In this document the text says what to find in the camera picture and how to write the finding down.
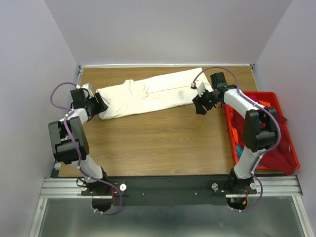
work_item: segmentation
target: glass panel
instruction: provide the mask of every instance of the glass panel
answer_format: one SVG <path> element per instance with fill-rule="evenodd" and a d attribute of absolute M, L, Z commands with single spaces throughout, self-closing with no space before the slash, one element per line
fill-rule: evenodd
<path fill-rule="evenodd" d="M 250 198 L 249 205 L 256 197 Z M 49 199 L 41 237 L 303 237 L 292 197 L 263 197 L 246 213 L 224 206 L 126 206 L 93 213 L 90 199 Z"/>

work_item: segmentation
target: red cloth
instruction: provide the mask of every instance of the red cloth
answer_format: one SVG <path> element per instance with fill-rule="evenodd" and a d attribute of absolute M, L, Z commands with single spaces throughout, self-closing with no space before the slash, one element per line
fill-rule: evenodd
<path fill-rule="evenodd" d="M 257 98 L 250 96 L 254 101 L 257 101 Z M 260 163 L 268 168 L 276 169 L 281 172 L 284 172 L 288 175 L 293 174 L 296 168 L 296 161 L 293 154 L 289 150 L 290 138 L 289 134 L 285 132 L 283 124 L 287 119 L 278 113 L 277 115 L 278 124 L 281 129 L 281 141 L 276 149 L 271 152 L 266 153 Z M 242 140 L 243 127 L 245 120 L 244 118 L 234 110 L 232 126 L 237 129 L 239 135 L 239 143 L 241 148 L 244 148 L 244 142 Z"/>

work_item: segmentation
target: blue object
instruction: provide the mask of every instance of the blue object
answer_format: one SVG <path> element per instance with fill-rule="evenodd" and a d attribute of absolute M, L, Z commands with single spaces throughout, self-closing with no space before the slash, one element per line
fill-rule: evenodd
<path fill-rule="evenodd" d="M 241 148 L 241 146 L 236 145 L 236 150 L 238 159 L 240 159 L 243 149 Z"/>

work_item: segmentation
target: cable tie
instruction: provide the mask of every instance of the cable tie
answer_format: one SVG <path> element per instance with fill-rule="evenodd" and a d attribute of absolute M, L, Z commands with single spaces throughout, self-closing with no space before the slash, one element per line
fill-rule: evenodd
<path fill-rule="evenodd" d="M 254 107 L 260 107 L 260 106 L 259 106 L 259 103 L 256 102 L 256 101 L 254 101 L 253 106 L 254 106 Z"/>

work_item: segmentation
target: orange object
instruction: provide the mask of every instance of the orange object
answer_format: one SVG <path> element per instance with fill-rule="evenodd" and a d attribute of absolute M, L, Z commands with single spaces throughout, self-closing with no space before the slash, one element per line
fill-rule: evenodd
<path fill-rule="evenodd" d="M 262 100 L 259 100 L 259 103 L 266 106 L 266 107 L 270 107 L 271 104 L 269 102 L 265 102 L 265 101 L 262 101 Z"/>
<path fill-rule="evenodd" d="M 239 146 L 239 141 L 238 141 L 238 131 L 234 127 L 232 127 L 232 132 L 233 132 L 233 137 L 236 145 Z"/>

